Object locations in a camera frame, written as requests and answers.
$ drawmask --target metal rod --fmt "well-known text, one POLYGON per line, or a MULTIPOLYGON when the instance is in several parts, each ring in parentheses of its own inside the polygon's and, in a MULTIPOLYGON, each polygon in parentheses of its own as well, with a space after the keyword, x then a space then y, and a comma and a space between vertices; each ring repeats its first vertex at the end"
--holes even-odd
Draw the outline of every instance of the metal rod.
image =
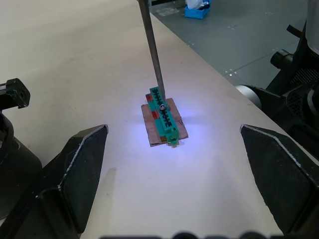
POLYGON ((159 86, 159 92, 161 94, 162 99, 166 101, 164 83, 163 83, 163 78, 161 76, 161 71, 160 71, 159 56, 158 56, 158 51, 156 49, 155 37, 154 37, 151 15, 149 10, 149 1, 139 0, 139 5, 140 5, 145 33, 148 39, 148 44, 149 44, 149 48, 151 52, 153 65, 154 65, 155 76, 159 86))

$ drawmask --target green connector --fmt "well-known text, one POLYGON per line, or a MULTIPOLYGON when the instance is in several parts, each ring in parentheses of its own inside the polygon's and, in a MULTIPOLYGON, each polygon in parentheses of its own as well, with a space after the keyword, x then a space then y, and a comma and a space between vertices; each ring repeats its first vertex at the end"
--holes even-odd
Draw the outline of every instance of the green connector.
POLYGON ((166 139, 168 143, 173 145, 178 143, 179 132, 175 120, 171 115, 166 101, 163 101, 158 87, 150 88, 150 94, 146 95, 156 128, 161 139, 166 139))

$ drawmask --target blue container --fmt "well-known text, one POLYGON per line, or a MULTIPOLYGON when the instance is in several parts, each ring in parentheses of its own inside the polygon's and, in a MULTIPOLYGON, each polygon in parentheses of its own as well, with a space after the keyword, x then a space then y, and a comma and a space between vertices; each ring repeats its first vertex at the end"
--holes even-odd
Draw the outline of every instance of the blue container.
POLYGON ((185 7, 185 17, 193 17, 193 18, 198 18, 198 19, 203 19, 205 15, 210 11, 211 9, 211 1, 208 0, 210 7, 205 8, 203 10, 197 10, 197 9, 189 9, 187 6, 185 7))

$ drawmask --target gray floor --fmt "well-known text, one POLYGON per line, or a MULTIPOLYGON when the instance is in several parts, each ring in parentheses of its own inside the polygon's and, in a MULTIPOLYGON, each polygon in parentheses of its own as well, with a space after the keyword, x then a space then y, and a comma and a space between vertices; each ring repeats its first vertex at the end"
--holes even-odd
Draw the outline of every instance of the gray floor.
POLYGON ((298 38, 286 31, 303 26, 306 0, 212 0, 203 20, 186 18, 184 2, 152 7, 152 13, 233 85, 265 88, 278 69, 270 64, 278 49, 294 52, 298 38), (164 8, 179 12, 162 16, 164 8))

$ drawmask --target white tabletop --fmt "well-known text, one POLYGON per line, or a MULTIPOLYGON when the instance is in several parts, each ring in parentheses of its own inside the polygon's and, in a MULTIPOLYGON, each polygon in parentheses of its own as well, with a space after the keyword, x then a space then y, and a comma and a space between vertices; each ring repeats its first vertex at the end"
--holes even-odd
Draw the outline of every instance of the white tabletop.
POLYGON ((15 136, 44 166, 78 131, 109 126, 81 239, 280 233, 239 130, 245 123, 283 131, 154 17, 166 96, 189 138, 150 147, 141 105, 156 79, 135 0, 1 4, 1 82, 18 77, 31 92, 29 107, 4 111, 15 136))

